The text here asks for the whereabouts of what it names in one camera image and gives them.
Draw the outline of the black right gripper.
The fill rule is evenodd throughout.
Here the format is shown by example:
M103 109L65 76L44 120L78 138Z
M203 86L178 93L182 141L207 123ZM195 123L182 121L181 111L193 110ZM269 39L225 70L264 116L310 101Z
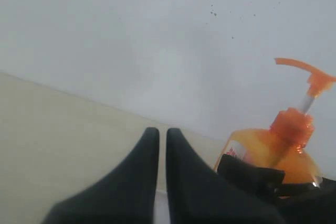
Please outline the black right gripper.
M217 174L249 194L277 196L274 206L285 223L335 223L335 180L323 178L320 186L282 184L284 171L256 167L226 154L220 159Z

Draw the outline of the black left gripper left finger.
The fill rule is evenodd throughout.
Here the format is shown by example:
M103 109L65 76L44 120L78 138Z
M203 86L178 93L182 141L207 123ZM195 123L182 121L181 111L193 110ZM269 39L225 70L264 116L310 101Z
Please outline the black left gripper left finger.
M104 178L55 204L43 223L153 223L160 134L148 127Z

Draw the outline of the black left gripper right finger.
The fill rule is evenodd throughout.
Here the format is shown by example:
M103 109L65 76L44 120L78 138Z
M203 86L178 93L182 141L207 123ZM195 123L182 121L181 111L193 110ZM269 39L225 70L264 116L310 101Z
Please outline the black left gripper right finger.
M177 128L166 133L166 187L171 223L284 223L275 207L216 174Z

